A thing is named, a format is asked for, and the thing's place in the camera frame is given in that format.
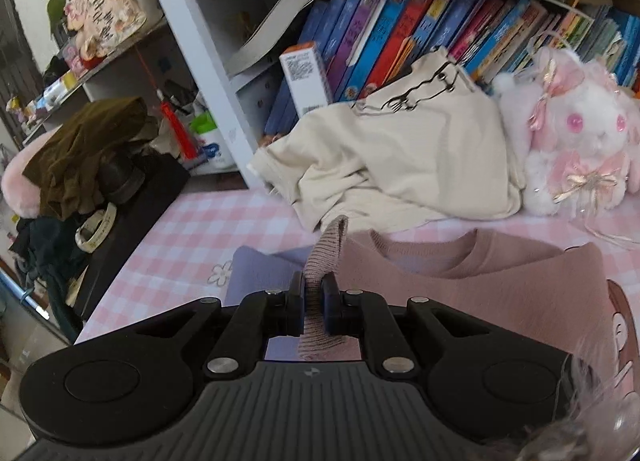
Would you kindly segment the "pink and purple sweater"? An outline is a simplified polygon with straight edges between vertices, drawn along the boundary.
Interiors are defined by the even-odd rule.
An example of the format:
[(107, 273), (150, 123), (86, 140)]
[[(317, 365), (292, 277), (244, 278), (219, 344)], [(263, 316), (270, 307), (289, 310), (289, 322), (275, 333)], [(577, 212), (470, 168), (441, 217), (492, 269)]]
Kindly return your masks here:
[(334, 273), (338, 288), (382, 295), (394, 306), (427, 297), (464, 314), (582, 357), (613, 379), (617, 349), (603, 256), (593, 243), (555, 245), (477, 228), (452, 241), (401, 242), (353, 233), (337, 218), (311, 250), (265, 255), (239, 247), (224, 302), (288, 288), (301, 270), (309, 303)]

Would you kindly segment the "pink checkered cartoon bedsheet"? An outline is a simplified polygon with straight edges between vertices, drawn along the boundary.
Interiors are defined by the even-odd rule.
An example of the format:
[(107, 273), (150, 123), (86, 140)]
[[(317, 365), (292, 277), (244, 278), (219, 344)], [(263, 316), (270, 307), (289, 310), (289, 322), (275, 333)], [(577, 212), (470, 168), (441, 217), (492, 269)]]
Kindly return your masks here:
[[(594, 242), (606, 276), (620, 285), (629, 304), (615, 318), (616, 344), (639, 340), (639, 201), (626, 198), (588, 226), (578, 220), (518, 213), (487, 227), (547, 241), (567, 249)], [(81, 340), (126, 327), (203, 296), (223, 299), (232, 256), (242, 245), (265, 254), (307, 247), (317, 235), (299, 224), (282, 199), (260, 190), (185, 194), (163, 216), (119, 270), (81, 332)]]

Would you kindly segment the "cream cloth bag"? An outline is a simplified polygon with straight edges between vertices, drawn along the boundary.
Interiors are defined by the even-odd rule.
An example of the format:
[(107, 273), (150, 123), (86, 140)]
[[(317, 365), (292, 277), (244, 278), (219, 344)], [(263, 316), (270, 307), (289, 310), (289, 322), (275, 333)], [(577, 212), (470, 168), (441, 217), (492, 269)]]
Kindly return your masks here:
[(351, 231), (380, 233), (495, 221), (522, 205), (523, 174), (495, 100), (444, 50), (356, 103), (311, 111), (248, 167), (309, 231), (340, 216)]

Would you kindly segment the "red tassel ornament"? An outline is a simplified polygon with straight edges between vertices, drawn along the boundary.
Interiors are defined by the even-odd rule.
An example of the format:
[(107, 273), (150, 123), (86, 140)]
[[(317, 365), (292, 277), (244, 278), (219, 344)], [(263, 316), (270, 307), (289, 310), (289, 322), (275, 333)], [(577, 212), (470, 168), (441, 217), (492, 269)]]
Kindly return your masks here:
[(156, 90), (156, 96), (160, 101), (160, 111), (162, 111), (163, 116), (169, 122), (172, 132), (174, 132), (182, 158), (186, 161), (198, 158), (198, 149), (196, 149), (188, 131), (179, 120), (172, 103), (159, 88)]

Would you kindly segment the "olive green cloth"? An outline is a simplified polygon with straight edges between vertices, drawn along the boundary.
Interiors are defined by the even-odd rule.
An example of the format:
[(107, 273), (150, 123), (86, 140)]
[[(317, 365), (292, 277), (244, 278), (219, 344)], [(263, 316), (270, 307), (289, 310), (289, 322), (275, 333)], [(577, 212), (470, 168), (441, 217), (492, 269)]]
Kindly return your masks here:
[(66, 120), (23, 171), (40, 189), (39, 214), (65, 221), (102, 203), (98, 184), (102, 158), (137, 136), (148, 120), (148, 108), (140, 97), (96, 100)]

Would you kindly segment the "white carton box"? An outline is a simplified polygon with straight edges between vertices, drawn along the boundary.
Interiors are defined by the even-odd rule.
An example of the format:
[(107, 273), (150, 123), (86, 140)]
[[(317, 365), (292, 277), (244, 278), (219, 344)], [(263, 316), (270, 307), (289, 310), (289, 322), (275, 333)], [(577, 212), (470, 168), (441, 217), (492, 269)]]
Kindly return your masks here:
[(296, 114), (305, 114), (332, 103), (324, 63), (314, 41), (287, 48), (280, 55)]

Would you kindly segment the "pink plush pillow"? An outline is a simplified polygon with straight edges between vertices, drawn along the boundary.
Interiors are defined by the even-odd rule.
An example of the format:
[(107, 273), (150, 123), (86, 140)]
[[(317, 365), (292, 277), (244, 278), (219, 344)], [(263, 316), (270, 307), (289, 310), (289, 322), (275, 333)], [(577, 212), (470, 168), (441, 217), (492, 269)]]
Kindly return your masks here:
[(40, 215), (40, 188), (24, 175), (28, 162), (58, 130), (35, 138), (8, 164), (2, 175), (1, 191), (9, 208), (20, 218), (38, 218)]

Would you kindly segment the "white bookshelf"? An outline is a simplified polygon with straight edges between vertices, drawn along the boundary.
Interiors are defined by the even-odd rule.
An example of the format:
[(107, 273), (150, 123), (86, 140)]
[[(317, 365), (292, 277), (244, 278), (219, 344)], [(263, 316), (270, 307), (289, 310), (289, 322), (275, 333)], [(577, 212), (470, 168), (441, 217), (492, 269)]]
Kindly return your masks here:
[(277, 62), (259, 58), (244, 71), (234, 72), (232, 55), (243, 43), (240, 13), (262, 20), (274, 0), (157, 0), (171, 28), (192, 78), (220, 123), (224, 142), (245, 184), (262, 184), (248, 163), (262, 136), (267, 111), (258, 106), (254, 81), (273, 73)]

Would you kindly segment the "white pink plush bunny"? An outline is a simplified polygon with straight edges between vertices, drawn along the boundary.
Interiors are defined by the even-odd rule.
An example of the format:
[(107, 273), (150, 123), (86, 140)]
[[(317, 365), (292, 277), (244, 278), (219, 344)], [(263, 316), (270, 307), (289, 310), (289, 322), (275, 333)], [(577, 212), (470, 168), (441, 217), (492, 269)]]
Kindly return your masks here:
[(491, 82), (535, 216), (596, 215), (639, 191), (639, 105), (601, 62), (548, 46)]

